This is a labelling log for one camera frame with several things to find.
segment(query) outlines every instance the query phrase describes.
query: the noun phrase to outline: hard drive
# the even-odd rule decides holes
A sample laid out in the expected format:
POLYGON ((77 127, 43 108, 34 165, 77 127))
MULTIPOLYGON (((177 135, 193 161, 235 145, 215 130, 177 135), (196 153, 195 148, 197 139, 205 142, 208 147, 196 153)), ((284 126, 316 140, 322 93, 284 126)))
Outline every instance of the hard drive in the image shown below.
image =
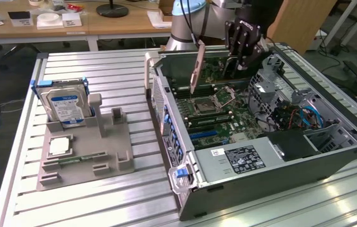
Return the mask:
POLYGON ((84 118, 92 116, 86 87, 86 79, 41 80, 35 87, 31 87, 49 121, 60 121, 62 128, 85 125, 84 118))

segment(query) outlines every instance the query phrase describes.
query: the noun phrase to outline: circuit board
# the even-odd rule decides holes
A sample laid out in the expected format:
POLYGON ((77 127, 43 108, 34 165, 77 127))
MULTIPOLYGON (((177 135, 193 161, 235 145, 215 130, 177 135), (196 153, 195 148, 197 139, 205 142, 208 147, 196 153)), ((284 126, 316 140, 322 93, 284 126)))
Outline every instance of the circuit board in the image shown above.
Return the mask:
POLYGON ((204 58, 203 68, 197 84, 220 83, 232 79, 251 78, 259 67, 249 67, 248 70, 236 70, 236 57, 204 58))
POLYGON ((191 123, 187 130, 195 149, 252 140, 263 133, 244 104, 241 91, 233 86, 216 88, 212 96, 176 99, 181 117, 191 123))

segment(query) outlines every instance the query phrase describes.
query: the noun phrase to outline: sticker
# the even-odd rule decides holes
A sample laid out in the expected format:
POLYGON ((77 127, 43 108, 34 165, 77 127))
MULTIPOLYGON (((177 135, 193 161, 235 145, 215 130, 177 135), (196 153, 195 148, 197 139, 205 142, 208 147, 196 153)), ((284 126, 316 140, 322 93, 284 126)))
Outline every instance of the sticker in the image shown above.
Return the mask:
POLYGON ((14 21, 17 23, 17 26, 31 26, 33 25, 33 22, 31 22, 30 18, 14 20, 14 21))
POLYGON ((179 88, 177 88, 177 90, 187 90, 187 89, 189 89, 188 86, 185 86, 185 87, 179 87, 179 88))
POLYGON ((219 148, 219 149, 211 150, 209 152, 211 152, 212 156, 223 155, 224 154, 224 149, 219 148))
POLYGON ((225 150, 225 156, 236 174, 265 167, 252 145, 225 150))
POLYGON ((215 122, 215 119, 212 119, 212 120, 207 120, 207 121, 201 121, 201 122, 197 122, 197 124, 205 124, 205 123, 212 123, 212 122, 215 122))
POLYGON ((72 20, 65 20, 64 22, 65 22, 65 25, 66 25, 66 26, 73 26, 73 25, 76 25, 76 23, 74 23, 72 20))
POLYGON ((68 35, 82 35, 85 32, 66 32, 68 35))
POLYGON ((77 106, 77 103, 77 96, 60 96, 52 98, 57 118, 65 124, 80 123, 84 120, 82 111, 77 106))
POLYGON ((221 121, 221 120, 225 120, 225 119, 228 119, 228 118, 229 118, 229 116, 216 117, 216 121, 221 121))

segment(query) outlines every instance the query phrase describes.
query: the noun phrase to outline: blue pcie slot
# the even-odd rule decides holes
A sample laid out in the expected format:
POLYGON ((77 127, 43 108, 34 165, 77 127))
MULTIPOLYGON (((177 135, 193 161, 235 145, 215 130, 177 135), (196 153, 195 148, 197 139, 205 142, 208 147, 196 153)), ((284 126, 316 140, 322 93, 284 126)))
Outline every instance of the blue pcie slot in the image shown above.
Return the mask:
POLYGON ((197 138, 203 138, 203 137, 208 137, 208 136, 215 136, 217 134, 217 132, 213 131, 205 131, 205 132, 200 132, 196 134, 189 135, 189 139, 197 139, 197 138))

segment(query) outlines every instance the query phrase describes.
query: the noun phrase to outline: floor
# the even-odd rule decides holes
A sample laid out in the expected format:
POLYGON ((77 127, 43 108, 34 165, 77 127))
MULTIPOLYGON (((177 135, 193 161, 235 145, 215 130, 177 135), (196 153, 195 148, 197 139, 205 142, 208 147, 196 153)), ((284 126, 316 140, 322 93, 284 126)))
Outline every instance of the floor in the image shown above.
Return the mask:
MULTIPOLYGON (((334 26, 339 15, 328 17, 322 28, 324 31, 330 31, 334 26)), ((338 31, 335 37, 340 37, 346 28, 352 23, 352 20, 347 20, 338 31)), ((154 39, 156 44, 165 44, 165 38, 154 39)), ((330 43, 330 47, 336 44, 336 39, 330 43)), ((3 50, 0 51, 0 56, 11 48, 13 45, 3 45, 3 50)), ((126 39, 124 46, 120 46, 117 40, 106 40, 100 42, 100 46, 102 50, 113 50, 113 49, 133 49, 133 48, 150 48, 150 43, 148 39, 126 39)), ((42 52, 80 52, 88 51, 88 45, 84 41, 70 42, 70 47, 64 48, 62 43, 50 43, 50 44, 35 44, 35 47, 42 52)), ((357 35, 348 43, 350 53, 342 52, 336 57, 338 60, 350 60, 357 64, 357 35)), ((310 63, 316 67, 318 70, 334 65, 336 62, 328 58, 320 56, 316 52, 304 53, 303 57, 310 61, 310 63)), ((6 61, 9 69, 6 71, 0 71, 0 103, 7 102, 9 100, 22 99, 30 79, 30 74, 34 65, 35 53, 30 50, 21 50, 13 57, 10 57, 6 61)), ((342 71, 342 65, 330 68, 326 73, 336 76, 339 78, 343 77, 344 72, 342 71)), ((21 103, 15 103, 3 110, 15 109, 21 106, 21 103)), ((2 113, 0 116, 1 126, 0 126, 0 184, 2 181, 2 176, 5 172, 7 157, 10 153, 13 137, 15 133, 15 128, 18 124, 19 112, 13 113, 2 113)))

